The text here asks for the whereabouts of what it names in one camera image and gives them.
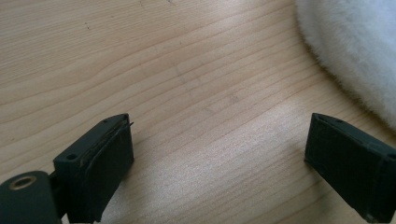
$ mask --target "white fur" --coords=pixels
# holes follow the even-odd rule
[[[396,130],[396,1],[296,0],[320,63]]]

